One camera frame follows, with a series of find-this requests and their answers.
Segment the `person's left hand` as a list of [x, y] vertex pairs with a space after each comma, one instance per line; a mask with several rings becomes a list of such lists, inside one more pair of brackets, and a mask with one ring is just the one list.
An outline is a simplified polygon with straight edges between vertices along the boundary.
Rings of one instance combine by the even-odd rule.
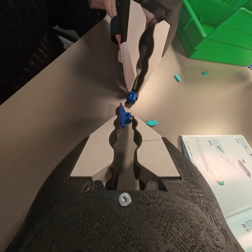
[[89, 0], [91, 9], [105, 10], [111, 18], [110, 22], [110, 37], [113, 43], [117, 44], [119, 49], [121, 45], [121, 28], [120, 19], [117, 14], [116, 0]]

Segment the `grey mesh office chair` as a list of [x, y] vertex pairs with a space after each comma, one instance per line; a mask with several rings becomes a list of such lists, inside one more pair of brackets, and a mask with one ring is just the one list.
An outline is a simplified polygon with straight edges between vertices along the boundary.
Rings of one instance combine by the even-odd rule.
[[61, 42], [63, 43], [64, 50], [69, 49], [75, 42], [80, 39], [80, 36], [75, 30], [66, 30], [60, 28], [58, 25], [52, 27]]

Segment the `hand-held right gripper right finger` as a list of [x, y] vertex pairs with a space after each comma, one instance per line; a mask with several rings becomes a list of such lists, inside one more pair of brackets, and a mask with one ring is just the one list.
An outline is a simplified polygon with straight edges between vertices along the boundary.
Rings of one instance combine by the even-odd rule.
[[134, 130], [134, 176], [144, 190], [150, 181], [156, 181], [157, 188], [166, 190], [163, 180], [177, 181], [181, 176], [165, 146], [160, 134], [138, 117], [132, 117]]

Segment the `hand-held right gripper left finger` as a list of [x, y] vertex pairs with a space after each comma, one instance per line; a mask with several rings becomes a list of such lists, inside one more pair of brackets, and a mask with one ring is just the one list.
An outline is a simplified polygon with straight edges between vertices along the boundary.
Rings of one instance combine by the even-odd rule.
[[88, 137], [70, 174], [74, 179], [102, 181], [109, 190], [116, 190], [118, 170], [115, 168], [115, 149], [119, 116], [113, 116]]

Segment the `pale blue instruction booklet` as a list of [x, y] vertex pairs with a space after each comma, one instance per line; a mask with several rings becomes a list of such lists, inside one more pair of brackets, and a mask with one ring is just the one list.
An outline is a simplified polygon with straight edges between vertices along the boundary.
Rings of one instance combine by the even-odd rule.
[[185, 156], [212, 189], [234, 236], [251, 247], [251, 147], [243, 135], [180, 135]]

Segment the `person's dark knit sweater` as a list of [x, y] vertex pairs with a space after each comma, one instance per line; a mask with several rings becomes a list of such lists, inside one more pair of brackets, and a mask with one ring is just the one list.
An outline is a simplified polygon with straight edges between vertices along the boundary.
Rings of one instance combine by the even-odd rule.
[[105, 15], [91, 1], [0, 1], [0, 103], [64, 52], [56, 31], [74, 30], [83, 36]]

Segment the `small blue purple lego assembly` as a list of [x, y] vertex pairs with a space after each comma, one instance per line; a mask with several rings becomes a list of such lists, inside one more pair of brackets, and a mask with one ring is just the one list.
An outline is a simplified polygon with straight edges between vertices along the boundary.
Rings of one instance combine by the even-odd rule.
[[135, 104], [135, 102], [138, 100], [138, 97], [139, 97], [139, 93], [137, 93], [136, 90], [132, 90], [128, 94], [127, 102], [131, 104]]

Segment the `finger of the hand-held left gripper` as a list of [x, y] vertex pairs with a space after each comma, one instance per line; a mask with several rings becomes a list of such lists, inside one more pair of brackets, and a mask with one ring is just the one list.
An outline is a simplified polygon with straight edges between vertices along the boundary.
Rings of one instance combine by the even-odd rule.
[[143, 58], [140, 60], [141, 71], [136, 84], [138, 93], [143, 89], [162, 58], [169, 29], [170, 24], [161, 21], [149, 26], [144, 32], [142, 52], [145, 53], [142, 53]]
[[146, 27], [146, 16], [139, 3], [118, 4], [121, 44], [118, 61], [123, 65], [124, 79], [128, 92], [131, 92], [137, 77], [139, 42]]

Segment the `green plastic bin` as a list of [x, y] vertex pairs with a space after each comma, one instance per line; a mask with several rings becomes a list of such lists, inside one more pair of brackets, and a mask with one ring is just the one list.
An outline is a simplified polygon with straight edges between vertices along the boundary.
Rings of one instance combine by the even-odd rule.
[[247, 1], [183, 1], [178, 35], [190, 56], [206, 36], [201, 23], [219, 25], [242, 8]]
[[219, 25], [201, 23], [206, 33], [189, 56], [231, 65], [251, 65], [251, 11], [242, 7]]

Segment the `large blue purple lego assembly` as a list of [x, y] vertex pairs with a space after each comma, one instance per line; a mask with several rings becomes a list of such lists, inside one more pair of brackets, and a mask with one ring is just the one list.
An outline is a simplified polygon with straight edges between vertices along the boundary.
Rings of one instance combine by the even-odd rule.
[[130, 112], [126, 112], [122, 103], [119, 104], [119, 124], [122, 128], [126, 125], [130, 125], [132, 122], [132, 115]]

